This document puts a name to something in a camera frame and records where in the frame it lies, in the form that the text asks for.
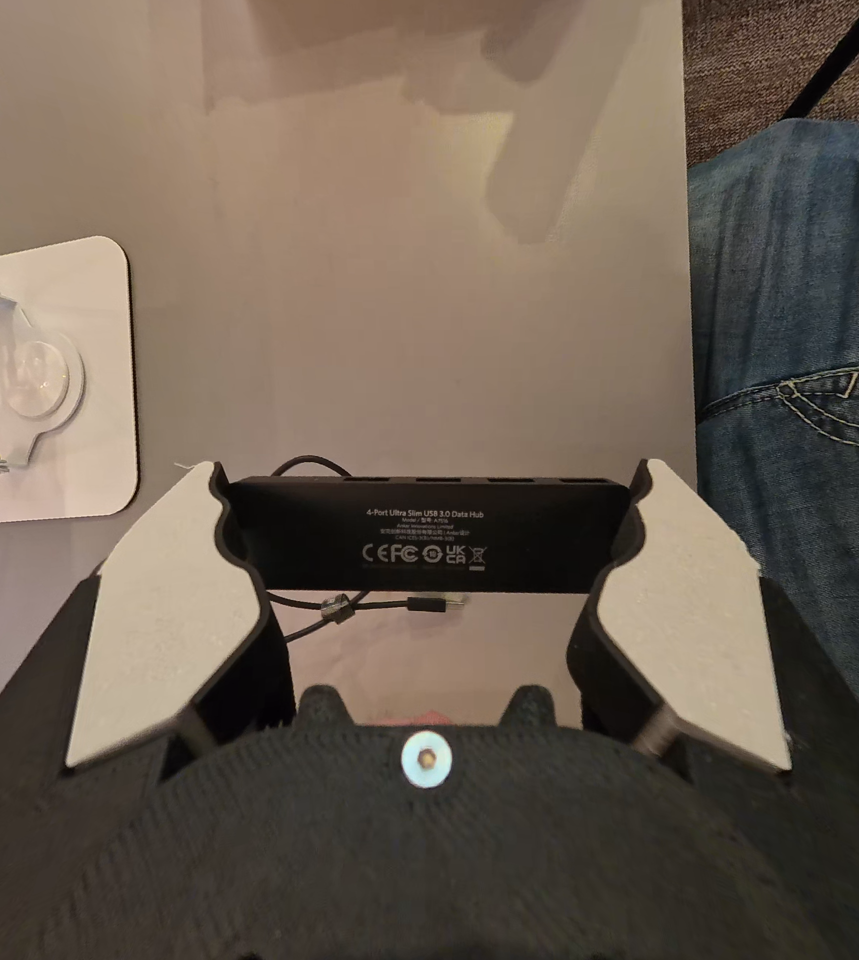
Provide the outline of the white document stand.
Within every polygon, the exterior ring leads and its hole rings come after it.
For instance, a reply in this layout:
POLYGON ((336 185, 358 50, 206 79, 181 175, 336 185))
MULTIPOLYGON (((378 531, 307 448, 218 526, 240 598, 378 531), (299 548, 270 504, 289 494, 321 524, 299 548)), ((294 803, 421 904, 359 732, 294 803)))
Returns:
POLYGON ((132 328, 115 241, 0 255, 0 523, 108 517, 131 503, 132 328))

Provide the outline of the black metal leg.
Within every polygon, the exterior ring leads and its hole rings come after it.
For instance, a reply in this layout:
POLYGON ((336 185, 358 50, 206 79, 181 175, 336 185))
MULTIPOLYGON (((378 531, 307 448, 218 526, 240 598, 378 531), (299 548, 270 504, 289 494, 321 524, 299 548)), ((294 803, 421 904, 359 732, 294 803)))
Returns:
POLYGON ((809 78, 781 116, 782 121, 809 116, 813 108, 859 56, 859 15, 809 78))

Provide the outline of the person's leg in jeans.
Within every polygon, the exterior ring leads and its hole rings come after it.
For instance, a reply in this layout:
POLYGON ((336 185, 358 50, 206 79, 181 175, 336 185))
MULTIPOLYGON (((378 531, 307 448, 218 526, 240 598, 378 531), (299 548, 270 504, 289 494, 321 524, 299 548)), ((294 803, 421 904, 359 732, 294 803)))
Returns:
POLYGON ((698 490, 859 701, 859 124, 688 172, 698 490))

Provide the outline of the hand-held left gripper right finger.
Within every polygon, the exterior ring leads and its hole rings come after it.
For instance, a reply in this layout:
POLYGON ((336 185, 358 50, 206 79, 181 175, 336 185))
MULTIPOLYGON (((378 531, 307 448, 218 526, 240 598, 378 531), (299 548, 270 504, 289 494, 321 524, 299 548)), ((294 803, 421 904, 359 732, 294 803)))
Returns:
POLYGON ((665 462, 639 462, 627 513, 567 645, 581 727, 653 759, 679 738, 792 769, 761 570, 665 462))

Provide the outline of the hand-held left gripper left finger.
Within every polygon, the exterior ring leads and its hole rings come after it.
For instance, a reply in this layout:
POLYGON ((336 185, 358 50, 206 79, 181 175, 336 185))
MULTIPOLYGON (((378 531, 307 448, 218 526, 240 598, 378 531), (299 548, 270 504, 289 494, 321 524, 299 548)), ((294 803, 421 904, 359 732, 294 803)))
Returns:
POLYGON ((101 564, 68 769, 160 735, 199 755, 292 722, 288 645, 229 494, 219 462, 197 463, 101 564))

